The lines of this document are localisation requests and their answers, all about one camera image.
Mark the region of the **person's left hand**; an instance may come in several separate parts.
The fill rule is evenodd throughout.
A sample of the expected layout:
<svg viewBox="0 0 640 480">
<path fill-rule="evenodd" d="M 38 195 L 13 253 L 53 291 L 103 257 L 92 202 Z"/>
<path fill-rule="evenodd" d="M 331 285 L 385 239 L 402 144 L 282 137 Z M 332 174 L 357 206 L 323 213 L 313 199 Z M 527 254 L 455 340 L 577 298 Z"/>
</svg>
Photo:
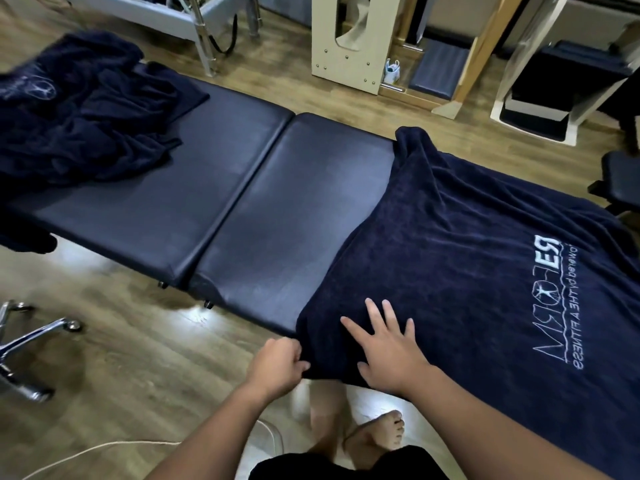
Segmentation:
<svg viewBox="0 0 640 480">
<path fill-rule="evenodd" d="M 246 372 L 245 384 L 263 405 L 290 393 L 303 379 L 292 365 L 301 359 L 302 347 L 296 339 L 268 339 L 253 357 Z"/>
</svg>

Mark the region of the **person's right hand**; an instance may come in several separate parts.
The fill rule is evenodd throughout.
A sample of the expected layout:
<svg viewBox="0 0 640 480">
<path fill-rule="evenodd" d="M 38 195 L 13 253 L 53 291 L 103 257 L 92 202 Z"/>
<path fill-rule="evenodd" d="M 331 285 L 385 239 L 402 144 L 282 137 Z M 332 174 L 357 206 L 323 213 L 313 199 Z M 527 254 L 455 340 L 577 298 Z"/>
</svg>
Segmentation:
<svg viewBox="0 0 640 480">
<path fill-rule="evenodd" d="M 381 303 L 383 318 L 388 327 L 388 334 L 376 337 L 368 333 L 354 320 L 342 316 L 340 322 L 362 348 L 365 361 L 371 367 L 376 386 L 369 386 L 379 392 L 395 395 L 404 399 L 410 398 L 414 375 L 428 369 L 429 363 L 420 348 L 408 347 L 404 344 L 404 331 L 391 303 L 384 299 Z"/>
</svg>

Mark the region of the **navy towel with white print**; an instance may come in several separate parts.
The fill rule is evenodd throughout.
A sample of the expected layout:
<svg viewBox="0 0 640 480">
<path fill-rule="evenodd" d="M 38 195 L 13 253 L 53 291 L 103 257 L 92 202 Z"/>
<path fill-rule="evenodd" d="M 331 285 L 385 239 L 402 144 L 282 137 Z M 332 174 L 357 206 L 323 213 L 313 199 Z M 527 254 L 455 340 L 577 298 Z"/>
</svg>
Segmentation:
<svg viewBox="0 0 640 480">
<path fill-rule="evenodd" d="M 362 348 L 388 299 L 428 361 L 616 480 L 640 480 L 640 258 L 620 221 L 581 198 L 396 130 L 377 206 L 296 323 L 311 379 L 364 386 Z"/>
</svg>

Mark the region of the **person's right forearm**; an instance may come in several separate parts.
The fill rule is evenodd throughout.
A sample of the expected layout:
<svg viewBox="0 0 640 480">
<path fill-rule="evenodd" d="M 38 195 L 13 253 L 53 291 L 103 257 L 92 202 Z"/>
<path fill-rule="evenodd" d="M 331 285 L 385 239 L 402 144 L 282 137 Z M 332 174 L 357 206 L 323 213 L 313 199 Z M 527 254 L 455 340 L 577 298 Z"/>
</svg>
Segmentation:
<svg viewBox="0 0 640 480">
<path fill-rule="evenodd" d="M 400 388 L 434 427 L 468 480 L 613 480 L 524 428 L 440 369 Z"/>
</svg>

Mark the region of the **person's left forearm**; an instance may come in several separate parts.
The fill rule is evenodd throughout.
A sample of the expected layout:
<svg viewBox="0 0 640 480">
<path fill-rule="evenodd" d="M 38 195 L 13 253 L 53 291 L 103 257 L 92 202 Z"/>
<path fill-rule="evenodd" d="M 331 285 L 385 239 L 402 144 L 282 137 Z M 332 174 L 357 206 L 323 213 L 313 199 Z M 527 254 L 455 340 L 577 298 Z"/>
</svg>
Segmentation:
<svg viewBox="0 0 640 480">
<path fill-rule="evenodd" d="M 234 480 L 255 423 L 284 394 L 259 382 L 242 383 L 144 480 Z"/>
</svg>

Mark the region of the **person's left leg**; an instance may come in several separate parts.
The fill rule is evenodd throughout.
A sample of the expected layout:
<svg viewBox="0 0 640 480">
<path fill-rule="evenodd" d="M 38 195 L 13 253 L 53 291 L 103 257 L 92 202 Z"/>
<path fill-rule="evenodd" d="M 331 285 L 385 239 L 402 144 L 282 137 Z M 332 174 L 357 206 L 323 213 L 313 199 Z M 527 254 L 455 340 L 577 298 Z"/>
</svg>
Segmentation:
<svg viewBox="0 0 640 480">
<path fill-rule="evenodd" d="M 309 450 L 334 462 L 348 408 L 346 386 L 340 381 L 317 379 L 309 384 L 310 429 L 315 444 Z"/>
</svg>

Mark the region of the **black padded massage table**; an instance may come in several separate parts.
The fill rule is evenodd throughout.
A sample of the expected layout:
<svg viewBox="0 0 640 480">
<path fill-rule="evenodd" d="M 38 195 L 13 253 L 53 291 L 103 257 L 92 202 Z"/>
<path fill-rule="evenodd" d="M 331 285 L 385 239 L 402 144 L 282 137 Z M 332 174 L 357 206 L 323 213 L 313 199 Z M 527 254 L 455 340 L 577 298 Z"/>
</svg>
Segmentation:
<svg viewBox="0 0 640 480">
<path fill-rule="evenodd" d="M 163 285 L 295 336 L 338 250 L 380 201 L 394 142 L 187 77 L 209 99 L 139 177 L 24 193 L 3 209 Z"/>
</svg>

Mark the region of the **blue padded platform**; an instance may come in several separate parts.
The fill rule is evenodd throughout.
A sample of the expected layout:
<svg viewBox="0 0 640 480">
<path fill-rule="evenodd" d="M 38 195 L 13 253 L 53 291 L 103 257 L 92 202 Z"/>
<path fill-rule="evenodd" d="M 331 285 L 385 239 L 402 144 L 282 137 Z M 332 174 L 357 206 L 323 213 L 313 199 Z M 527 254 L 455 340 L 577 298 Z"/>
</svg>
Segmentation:
<svg viewBox="0 0 640 480">
<path fill-rule="evenodd" d="M 431 38 L 424 41 L 423 56 L 408 88 L 450 101 L 466 66 L 470 48 Z"/>
</svg>

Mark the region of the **black padded stool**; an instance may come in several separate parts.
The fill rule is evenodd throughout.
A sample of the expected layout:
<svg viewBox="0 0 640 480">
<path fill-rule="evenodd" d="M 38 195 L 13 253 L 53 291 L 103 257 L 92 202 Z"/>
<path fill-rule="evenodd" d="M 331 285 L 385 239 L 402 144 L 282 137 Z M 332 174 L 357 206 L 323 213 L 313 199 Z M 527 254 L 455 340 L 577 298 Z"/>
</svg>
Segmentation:
<svg viewBox="0 0 640 480">
<path fill-rule="evenodd" d="M 640 215 L 640 155 L 607 152 L 601 159 L 602 177 L 588 186 L 588 193 L 605 199 L 614 216 Z"/>
</svg>

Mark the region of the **white box with black pads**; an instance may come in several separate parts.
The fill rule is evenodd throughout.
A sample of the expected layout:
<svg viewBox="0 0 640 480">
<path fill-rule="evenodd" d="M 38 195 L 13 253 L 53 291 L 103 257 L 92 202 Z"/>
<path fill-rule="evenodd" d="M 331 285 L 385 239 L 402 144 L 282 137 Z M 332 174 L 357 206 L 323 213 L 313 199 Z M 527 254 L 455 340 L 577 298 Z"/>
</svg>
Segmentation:
<svg viewBox="0 0 640 480">
<path fill-rule="evenodd" d="M 640 0 L 540 0 L 490 117 L 575 146 L 578 129 L 640 70 Z"/>
</svg>

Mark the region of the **chrome chair base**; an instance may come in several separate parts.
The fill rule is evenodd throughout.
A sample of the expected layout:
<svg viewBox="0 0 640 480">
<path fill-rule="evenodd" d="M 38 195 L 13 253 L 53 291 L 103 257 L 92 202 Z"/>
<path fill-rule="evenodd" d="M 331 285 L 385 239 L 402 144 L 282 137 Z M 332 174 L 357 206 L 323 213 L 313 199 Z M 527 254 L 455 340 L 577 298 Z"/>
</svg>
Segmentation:
<svg viewBox="0 0 640 480">
<path fill-rule="evenodd" d="M 4 343 L 3 339 L 9 316 L 12 313 L 26 313 L 34 310 L 35 307 L 32 305 L 12 300 L 5 301 L 0 305 L 0 383 L 8 386 L 29 401 L 34 403 L 44 403 L 54 396 L 55 390 L 49 387 L 29 384 L 19 379 L 18 375 L 9 368 L 7 364 L 8 357 L 18 352 L 29 343 L 56 330 L 65 330 L 69 333 L 80 333 L 84 330 L 84 323 L 75 319 L 69 319 L 68 317 L 62 317 Z"/>
</svg>

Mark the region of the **slanted wooden beam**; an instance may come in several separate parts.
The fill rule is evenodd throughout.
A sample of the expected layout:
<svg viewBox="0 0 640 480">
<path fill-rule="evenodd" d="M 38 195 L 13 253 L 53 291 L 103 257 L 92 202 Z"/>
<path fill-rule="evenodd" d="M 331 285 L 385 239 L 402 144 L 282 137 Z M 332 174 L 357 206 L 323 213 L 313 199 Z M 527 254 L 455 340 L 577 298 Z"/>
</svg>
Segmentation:
<svg viewBox="0 0 640 480">
<path fill-rule="evenodd" d="M 483 31 L 474 39 L 452 98 L 449 102 L 434 107 L 432 114 L 450 120 L 457 117 L 521 2 L 522 0 L 498 0 Z"/>
</svg>

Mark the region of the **crumpled navy towel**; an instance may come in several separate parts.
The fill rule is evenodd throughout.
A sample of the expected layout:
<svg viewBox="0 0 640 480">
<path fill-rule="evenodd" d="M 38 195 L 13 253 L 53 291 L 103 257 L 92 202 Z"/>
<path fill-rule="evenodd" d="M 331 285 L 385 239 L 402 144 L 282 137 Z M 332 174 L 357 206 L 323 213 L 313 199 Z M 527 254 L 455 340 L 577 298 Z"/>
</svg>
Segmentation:
<svg viewBox="0 0 640 480">
<path fill-rule="evenodd" d="M 0 247 L 48 254 L 57 240 L 6 208 L 48 188 L 116 182 L 164 165 L 173 127 L 210 99 L 190 78 L 108 31 L 64 35 L 0 72 Z"/>
</svg>

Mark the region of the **cream wooden exercise frame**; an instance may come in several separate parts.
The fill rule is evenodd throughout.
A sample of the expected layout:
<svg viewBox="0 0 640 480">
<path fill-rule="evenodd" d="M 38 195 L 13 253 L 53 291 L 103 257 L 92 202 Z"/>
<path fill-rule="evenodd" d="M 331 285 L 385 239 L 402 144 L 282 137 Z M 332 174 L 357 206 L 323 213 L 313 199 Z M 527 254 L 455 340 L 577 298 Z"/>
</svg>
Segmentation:
<svg viewBox="0 0 640 480">
<path fill-rule="evenodd" d="M 340 0 L 312 0 L 312 74 L 377 95 L 402 0 L 348 0 L 343 34 Z"/>
</svg>

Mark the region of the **grey metal bed frame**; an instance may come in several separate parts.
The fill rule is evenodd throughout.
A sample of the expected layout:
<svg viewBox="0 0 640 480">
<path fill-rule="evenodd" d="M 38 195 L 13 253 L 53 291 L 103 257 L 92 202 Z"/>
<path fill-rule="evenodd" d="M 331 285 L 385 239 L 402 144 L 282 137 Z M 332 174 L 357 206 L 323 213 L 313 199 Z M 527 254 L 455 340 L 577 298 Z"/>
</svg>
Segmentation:
<svg viewBox="0 0 640 480">
<path fill-rule="evenodd" d="M 65 0 L 164 34 L 194 42 L 206 76 L 217 55 L 228 56 L 237 40 L 237 16 L 246 12 L 250 37 L 260 36 L 258 0 Z"/>
</svg>

